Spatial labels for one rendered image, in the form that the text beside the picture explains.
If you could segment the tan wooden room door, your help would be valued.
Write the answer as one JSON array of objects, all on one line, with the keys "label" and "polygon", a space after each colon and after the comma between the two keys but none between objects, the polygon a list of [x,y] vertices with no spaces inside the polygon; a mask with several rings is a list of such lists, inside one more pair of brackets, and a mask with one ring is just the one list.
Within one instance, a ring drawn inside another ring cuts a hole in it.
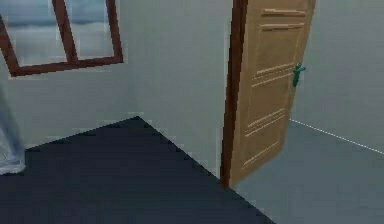
[{"label": "tan wooden room door", "polygon": [[283,148],[316,0],[233,0],[220,182],[232,188]]}]

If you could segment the brown framed window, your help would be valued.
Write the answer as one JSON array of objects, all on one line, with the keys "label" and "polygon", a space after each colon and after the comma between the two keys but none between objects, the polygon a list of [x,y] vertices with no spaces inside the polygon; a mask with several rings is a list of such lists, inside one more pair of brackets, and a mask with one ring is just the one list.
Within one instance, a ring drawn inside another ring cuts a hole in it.
[{"label": "brown framed window", "polygon": [[12,77],[119,64],[117,0],[0,0],[0,55]]}]

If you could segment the pale grey curtain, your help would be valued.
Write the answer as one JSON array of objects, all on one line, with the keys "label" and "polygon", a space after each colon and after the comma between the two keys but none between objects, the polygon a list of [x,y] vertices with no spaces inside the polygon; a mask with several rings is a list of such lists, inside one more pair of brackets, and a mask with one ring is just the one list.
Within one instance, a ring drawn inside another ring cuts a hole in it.
[{"label": "pale grey curtain", "polygon": [[25,147],[4,91],[0,88],[0,175],[18,174],[25,168]]}]

